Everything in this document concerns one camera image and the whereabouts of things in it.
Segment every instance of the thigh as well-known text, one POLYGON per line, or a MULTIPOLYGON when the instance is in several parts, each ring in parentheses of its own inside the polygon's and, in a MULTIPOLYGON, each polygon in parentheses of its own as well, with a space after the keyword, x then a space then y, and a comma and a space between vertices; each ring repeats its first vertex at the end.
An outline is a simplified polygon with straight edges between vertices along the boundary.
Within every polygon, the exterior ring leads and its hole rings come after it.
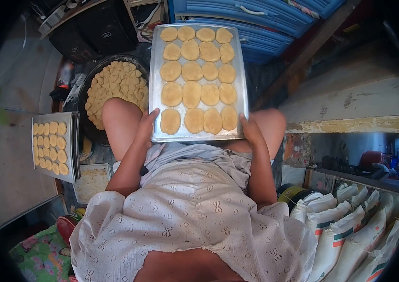
MULTIPOLYGON (((254 116, 269 149, 270 159, 273 160, 286 132, 286 119, 277 109, 259 110, 254 112, 254 116)), ((223 148, 241 153, 251 153, 250 145, 246 140, 232 141, 223 148)))
POLYGON ((137 105, 121 98, 110 98, 104 103, 102 122, 117 161, 123 159, 134 141, 142 115, 137 105))

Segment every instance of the cookie dough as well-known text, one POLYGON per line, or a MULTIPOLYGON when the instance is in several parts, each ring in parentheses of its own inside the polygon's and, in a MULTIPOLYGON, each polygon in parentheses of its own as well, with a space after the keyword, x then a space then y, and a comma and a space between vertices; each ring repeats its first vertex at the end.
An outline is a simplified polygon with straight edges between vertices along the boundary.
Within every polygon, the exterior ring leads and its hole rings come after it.
POLYGON ((163 64, 160 68, 160 76, 165 81, 175 81, 182 70, 182 66, 179 62, 171 61, 163 64))
POLYGON ((236 70, 231 65, 219 67, 219 80, 221 83, 233 83, 236 79, 236 70))
POLYGON ((233 130, 237 126, 237 112, 232 106, 226 106, 220 112, 224 130, 233 130))
POLYGON ((218 134, 222 130, 222 117, 215 108, 210 108, 204 113, 204 131, 218 134))
POLYGON ((212 62, 207 62, 203 65, 203 76, 208 81, 215 80, 219 76, 219 70, 212 62))
POLYGON ((180 58, 180 47, 174 43, 170 43, 163 49, 163 58, 170 61, 177 61, 180 58))
POLYGON ((204 112, 201 109, 188 109, 185 113, 184 124, 193 134, 202 132, 204 128, 204 112))
POLYGON ((166 42, 175 40, 177 38, 177 29, 175 27, 164 28, 160 33, 160 38, 166 42))
POLYGON ((189 109, 196 108, 201 100, 201 84, 187 81, 182 88, 182 103, 189 109))
POLYGON ((225 43, 220 46, 220 54, 221 54, 221 59, 224 64, 229 63, 234 59, 234 56, 236 55, 234 53, 234 49, 229 43, 225 43))
POLYGON ((217 85, 213 83, 203 84, 201 86, 201 100, 208 106, 214 106, 218 104, 220 100, 220 92, 217 85))
POLYGON ((237 92, 236 89, 228 83, 222 83, 219 87, 220 91, 220 100, 227 104, 230 105, 234 103, 237 99, 237 92))
POLYGON ((220 50, 212 42, 201 42, 199 44, 200 59, 206 62, 216 62, 220 59, 220 50))
POLYGON ((170 81, 162 89, 160 99, 164 105, 175 107, 182 102, 182 86, 179 83, 170 81))
POLYGON ((215 39, 215 31, 208 27, 203 27, 196 32, 196 37, 202 42, 212 42, 215 39))
POLYGON ((233 37, 234 36, 232 35, 232 33, 230 33, 226 28, 221 27, 217 30, 217 36, 215 37, 215 39, 218 43, 224 44, 231 42, 231 38, 233 37))
POLYGON ((203 78, 203 70, 197 62, 187 62, 182 66, 182 78, 185 81, 198 81, 203 78))
POLYGON ((200 55, 198 43, 194 39, 183 42, 182 46, 180 47, 180 54, 187 60, 197 60, 200 55))
POLYGON ((180 114, 175 109, 166 109, 162 112, 160 130, 168 135, 173 135, 179 130, 180 114))
POLYGON ((181 41, 189 41, 195 38, 195 30, 191 27, 181 27, 177 30, 177 37, 181 41))

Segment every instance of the woman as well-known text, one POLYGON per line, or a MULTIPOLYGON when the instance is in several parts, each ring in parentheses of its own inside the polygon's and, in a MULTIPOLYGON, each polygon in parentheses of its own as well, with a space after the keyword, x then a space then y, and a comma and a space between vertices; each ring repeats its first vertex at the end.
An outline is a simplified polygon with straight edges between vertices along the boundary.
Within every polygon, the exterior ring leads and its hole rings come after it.
POLYGON ((241 114, 246 140, 223 148, 152 145, 158 114, 120 98, 104 104, 121 162, 71 235, 79 281, 305 281, 317 240, 276 202, 271 171, 282 114, 241 114))

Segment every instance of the aluminum tray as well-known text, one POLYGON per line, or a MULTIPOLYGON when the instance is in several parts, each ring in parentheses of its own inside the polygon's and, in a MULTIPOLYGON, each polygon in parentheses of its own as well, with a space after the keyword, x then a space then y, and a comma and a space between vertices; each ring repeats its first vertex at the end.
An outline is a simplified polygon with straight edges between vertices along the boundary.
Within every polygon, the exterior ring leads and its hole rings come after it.
MULTIPOLYGON (((231 64, 236 70, 236 80, 232 83, 232 85, 234 86, 234 88, 236 88, 237 91, 237 101, 234 103, 234 107, 236 108, 238 114, 244 113, 244 115, 248 118, 248 96, 246 91, 245 69, 243 66, 242 48, 240 45, 239 33, 237 29, 234 27, 226 27, 226 26, 219 26, 213 24, 198 24, 198 23, 196 24, 175 23, 175 24, 157 25, 154 28, 153 44, 151 49, 151 67, 149 73, 149 112, 151 112, 157 107, 160 108, 160 112, 168 108, 176 109, 180 113, 181 123, 179 131, 176 132, 176 134, 168 135, 160 130, 161 116, 159 115, 155 121, 154 132, 151 137, 151 140, 153 142, 173 142, 173 141, 179 142, 179 141, 207 141, 207 140, 245 138, 243 136, 242 125, 240 124, 240 122, 237 124, 237 127, 234 130, 228 131, 222 129, 217 135, 206 133, 204 131, 198 134, 190 133, 184 125, 184 116, 185 112, 187 111, 187 108, 182 103, 175 107, 168 107, 162 104, 162 101, 160 99, 160 94, 162 93, 163 86, 167 82, 162 80, 159 71, 162 65, 168 62, 168 60, 163 59, 163 49, 170 42, 165 42, 162 39, 160 39, 160 32, 162 32, 162 30, 166 27, 180 28, 181 26, 190 26, 195 31, 198 31, 203 27, 209 27, 214 31, 217 31, 217 29, 223 27, 233 34, 234 37, 231 39, 230 45, 232 46, 232 48, 234 48, 236 56, 231 62, 229 62, 229 64, 231 64)), ((179 47, 182 45, 182 41, 180 39, 176 39, 171 43, 175 43, 179 47)), ((218 43, 216 40, 214 40, 213 43, 215 44, 215 46, 217 46, 217 48, 221 46, 221 44, 218 43)), ((188 60, 181 57, 179 59, 179 62, 181 63, 181 65, 184 65, 186 62, 188 62, 188 60)), ((201 66, 205 64, 205 61, 202 59, 197 59, 196 62, 201 66)), ((215 66, 217 66, 217 68, 223 65, 221 60, 215 62, 214 64, 215 66)), ((182 79, 182 76, 180 76, 177 80, 175 80, 175 82, 179 83, 182 86, 184 86, 185 84, 185 81, 182 79)), ((221 84, 218 78, 214 81, 207 81, 206 79, 202 78, 198 82, 201 85, 206 83, 215 83, 217 86, 220 86, 221 84)), ((220 112, 225 107, 225 104, 219 101, 218 104, 212 107, 216 108, 220 112)), ((205 104, 203 104, 203 102, 200 102, 197 108, 206 111, 212 107, 206 106, 205 104)))
MULTIPOLYGON (((53 171, 49 171, 46 168, 41 168, 40 166, 35 166, 35 163, 33 163, 33 168, 36 169, 37 171, 47 174, 49 176, 61 179, 63 181, 67 181, 70 183, 75 183, 76 177, 75 177, 75 171, 74 171, 74 165, 73 165, 73 113, 72 112, 61 112, 61 113, 53 113, 53 114, 47 114, 47 115, 39 115, 39 116, 34 116, 32 118, 32 126, 35 122, 37 123, 46 123, 46 122, 51 122, 51 121, 56 121, 58 123, 60 122, 65 122, 66 123, 66 133, 65 135, 60 135, 59 133, 56 133, 57 136, 62 136, 66 140, 66 156, 68 157, 68 160, 66 161, 66 165, 68 166, 69 173, 67 175, 62 175, 62 174, 55 174, 53 171)), ((31 144, 32 144, 32 160, 33 160, 33 133, 30 133, 32 135, 31 138, 31 144)))

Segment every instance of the drawer handle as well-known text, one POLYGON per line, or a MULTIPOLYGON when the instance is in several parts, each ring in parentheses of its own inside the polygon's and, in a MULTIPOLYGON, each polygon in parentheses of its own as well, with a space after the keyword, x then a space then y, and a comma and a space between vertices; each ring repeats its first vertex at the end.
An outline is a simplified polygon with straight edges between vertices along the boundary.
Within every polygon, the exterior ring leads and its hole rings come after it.
POLYGON ((245 13, 248 13, 248 14, 252 14, 252 15, 266 15, 266 16, 268 15, 268 14, 265 13, 265 12, 254 12, 254 11, 248 10, 248 9, 245 8, 243 5, 235 4, 235 6, 236 6, 237 8, 242 9, 245 13))

